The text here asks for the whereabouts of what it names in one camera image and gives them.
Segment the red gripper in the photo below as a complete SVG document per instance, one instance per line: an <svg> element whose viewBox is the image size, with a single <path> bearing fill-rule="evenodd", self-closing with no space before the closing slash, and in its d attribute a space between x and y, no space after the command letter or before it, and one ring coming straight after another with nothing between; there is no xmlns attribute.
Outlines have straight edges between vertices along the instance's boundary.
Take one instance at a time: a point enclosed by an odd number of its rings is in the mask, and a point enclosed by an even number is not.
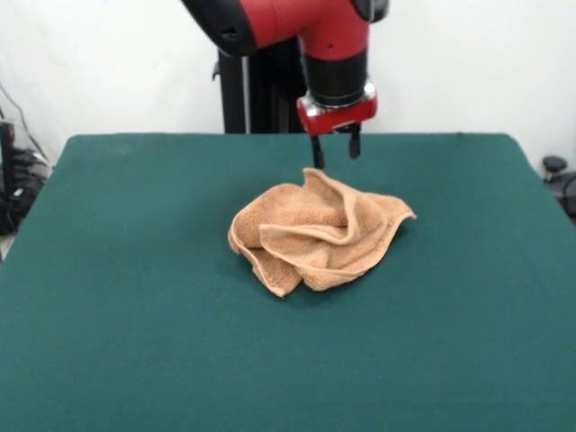
<svg viewBox="0 0 576 432"><path fill-rule="evenodd" d="M303 96L297 100L296 108L303 129L311 136L314 167L323 169L324 153L318 136L372 119L376 115L378 102L376 96L370 96L349 106L329 108L316 103L309 96ZM350 126L349 156L352 159L357 159L361 153L360 134L360 125Z"/></svg>

